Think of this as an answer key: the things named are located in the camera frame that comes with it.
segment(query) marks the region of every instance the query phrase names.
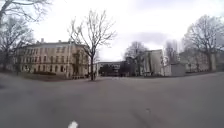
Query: beige building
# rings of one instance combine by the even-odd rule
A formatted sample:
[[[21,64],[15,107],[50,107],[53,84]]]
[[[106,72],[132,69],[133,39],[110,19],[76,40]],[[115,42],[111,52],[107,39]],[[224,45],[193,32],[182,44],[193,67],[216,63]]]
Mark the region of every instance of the beige building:
[[[37,43],[20,49],[16,62],[22,72],[53,72],[57,75],[84,76],[88,74],[88,55],[84,45],[68,42]]]

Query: pole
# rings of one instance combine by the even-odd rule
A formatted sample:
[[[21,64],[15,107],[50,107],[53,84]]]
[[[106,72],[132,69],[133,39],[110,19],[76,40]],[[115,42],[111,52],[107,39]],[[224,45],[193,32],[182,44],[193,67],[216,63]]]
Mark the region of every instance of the pole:
[[[69,45],[68,45],[68,62],[67,62],[67,78],[69,78],[69,71],[70,71],[70,56],[71,56],[71,39],[69,39]]]

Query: distant building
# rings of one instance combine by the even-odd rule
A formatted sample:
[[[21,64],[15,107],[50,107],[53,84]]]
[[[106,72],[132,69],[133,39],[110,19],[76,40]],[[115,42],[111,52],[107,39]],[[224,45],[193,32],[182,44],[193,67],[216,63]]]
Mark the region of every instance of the distant building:
[[[17,50],[14,64],[19,63],[22,72],[53,72],[57,75],[84,76],[88,73],[88,55],[84,45],[74,42],[41,43]]]
[[[120,68],[120,64],[121,64],[121,61],[115,61],[115,62],[98,62],[95,66],[95,71],[96,71],[96,74],[97,76],[100,76],[99,74],[99,69],[101,67],[103,67],[104,65],[112,65],[115,69],[115,73],[118,75],[118,70]]]
[[[207,71],[209,68],[206,55],[194,49],[184,51],[179,56],[180,63],[185,65],[186,72]]]
[[[162,50],[146,51],[142,55],[141,75],[162,75],[163,54]]]
[[[163,76],[184,76],[186,73],[184,64],[168,64],[162,68]]]

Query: white road marking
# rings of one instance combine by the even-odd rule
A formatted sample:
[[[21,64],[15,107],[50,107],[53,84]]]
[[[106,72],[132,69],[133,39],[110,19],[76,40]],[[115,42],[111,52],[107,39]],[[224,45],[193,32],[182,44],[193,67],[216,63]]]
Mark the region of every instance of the white road marking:
[[[68,125],[68,128],[78,128],[78,123],[76,123],[75,121],[72,121],[72,123]]]

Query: asphalt road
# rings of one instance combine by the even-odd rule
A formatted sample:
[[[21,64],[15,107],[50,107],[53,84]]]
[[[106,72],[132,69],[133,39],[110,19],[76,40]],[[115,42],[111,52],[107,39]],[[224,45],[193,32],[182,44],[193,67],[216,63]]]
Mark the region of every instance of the asphalt road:
[[[224,73],[41,82],[0,74],[0,128],[223,128]]]

